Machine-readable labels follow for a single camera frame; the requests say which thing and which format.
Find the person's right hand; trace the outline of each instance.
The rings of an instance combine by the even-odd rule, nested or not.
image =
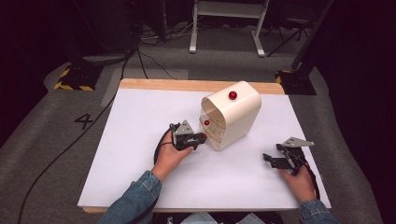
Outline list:
[[[305,166],[300,168],[297,175],[290,175],[288,172],[282,169],[278,169],[280,175],[286,180],[293,192],[294,196],[300,203],[316,199],[314,185],[312,184],[311,175]]]

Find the white paper sheet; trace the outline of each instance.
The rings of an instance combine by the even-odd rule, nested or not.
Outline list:
[[[212,92],[119,89],[78,206],[109,207],[131,182],[153,166],[170,123],[186,119],[199,132],[201,100]],[[287,95],[262,95],[262,108],[247,135],[222,151],[198,146],[163,183],[156,209],[279,210],[298,208],[288,186],[262,153],[282,157],[277,143],[305,139]],[[321,200],[331,207],[308,147]]]

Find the cream-colored box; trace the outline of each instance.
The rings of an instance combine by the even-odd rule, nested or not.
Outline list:
[[[202,99],[200,124],[215,150],[247,134],[262,107],[259,93],[240,81]]]

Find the red button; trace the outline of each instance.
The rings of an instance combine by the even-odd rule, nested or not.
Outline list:
[[[230,98],[230,100],[236,99],[237,96],[238,96],[238,94],[236,94],[236,91],[230,91],[230,93],[228,94],[228,97]]]

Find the person's left hand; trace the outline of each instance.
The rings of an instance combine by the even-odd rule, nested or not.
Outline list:
[[[178,167],[180,162],[194,150],[193,147],[188,147],[181,151],[175,149],[172,144],[172,132],[169,132],[165,136],[162,144],[158,153],[157,162],[151,169],[151,172],[154,173],[161,182],[163,182],[165,178]]]

